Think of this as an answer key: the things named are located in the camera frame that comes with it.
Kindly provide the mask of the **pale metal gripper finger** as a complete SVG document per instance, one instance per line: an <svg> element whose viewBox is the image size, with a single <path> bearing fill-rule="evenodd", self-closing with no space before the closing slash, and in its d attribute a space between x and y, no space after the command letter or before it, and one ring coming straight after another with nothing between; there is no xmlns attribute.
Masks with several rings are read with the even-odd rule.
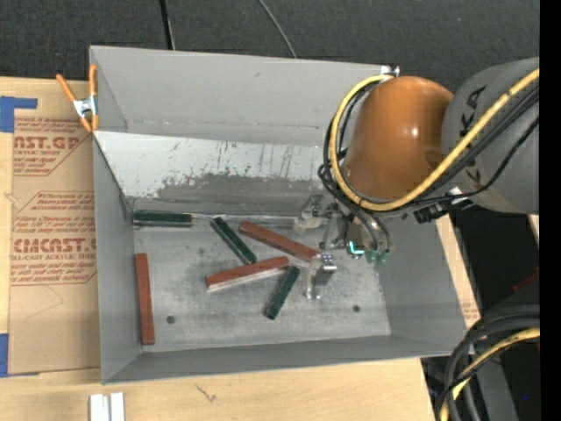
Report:
<svg viewBox="0 0 561 421"><path fill-rule="evenodd" d="M337 264L331 253L318 254L309 263L307 275L307 288L305 296L309 300L316 300L321 297L321 288L325 287L331 277L337 272Z"/></svg>
<svg viewBox="0 0 561 421"><path fill-rule="evenodd" d="M302 206L294 221L294 232L304 234L308 229L316 229L323 220L323 195L311 195Z"/></svg>

